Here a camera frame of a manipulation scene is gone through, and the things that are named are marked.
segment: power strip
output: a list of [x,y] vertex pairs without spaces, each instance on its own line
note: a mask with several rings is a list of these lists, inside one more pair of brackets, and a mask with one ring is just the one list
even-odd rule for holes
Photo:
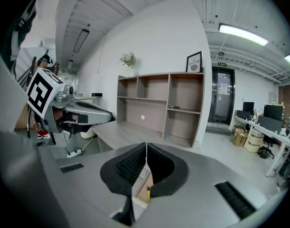
[[69,154],[67,154],[67,158],[72,158],[72,157],[75,157],[75,156],[77,156],[77,155],[79,155],[79,154],[81,154],[82,153],[82,151],[81,150],[77,150],[77,152],[75,153],[75,152],[71,152],[70,153],[70,155]]

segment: vent grille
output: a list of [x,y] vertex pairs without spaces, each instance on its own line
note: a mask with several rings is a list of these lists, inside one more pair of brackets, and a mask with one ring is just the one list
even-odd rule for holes
[[229,183],[215,185],[240,219],[244,219],[255,212],[255,208]]
[[60,168],[60,170],[62,171],[62,173],[66,173],[69,171],[74,171],[74,170],[80,169],[82,167],[84,167],[84,166],[81,163],[76,163],[76,164],[72,164],[72,165],[62,166]]

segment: office chair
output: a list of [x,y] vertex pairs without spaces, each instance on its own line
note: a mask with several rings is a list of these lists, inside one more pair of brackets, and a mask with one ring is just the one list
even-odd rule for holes
[[263,143],[267,144],[268,147],[260,147],[259,150],[257,151],[257,154],[260,155],[260,158],[266,159],[268,156],[268,153],[271,154],[272,159],[274,159],[274,154],[272,153],[272,150],[270,150],[270,147],[273,147],[273,144],[278,144],[278,141],[274,138],[270,138],[267,135],[264,136],[263,138]]

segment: potted plant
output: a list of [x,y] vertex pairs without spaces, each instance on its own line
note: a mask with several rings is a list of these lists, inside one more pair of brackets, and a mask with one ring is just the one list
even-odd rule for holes
[[120,62],[123,63],[124,65],[127,65],[128,67],[131,68],[130,71],[130,76],[133,77],[135,76],[135,70],[134,70],[134,66],[135,66],[135,56],[132,52],[130,52],[129,54],[125,53],[121,58],[120,58]]

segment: red brick wall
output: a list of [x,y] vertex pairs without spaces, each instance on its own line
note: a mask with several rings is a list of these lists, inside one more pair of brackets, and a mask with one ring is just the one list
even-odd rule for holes
[[279,91],[278,95],[279,104],[283,102],[285,106],[284,113],[290,115],[290,85],[279,86],[278,91]]

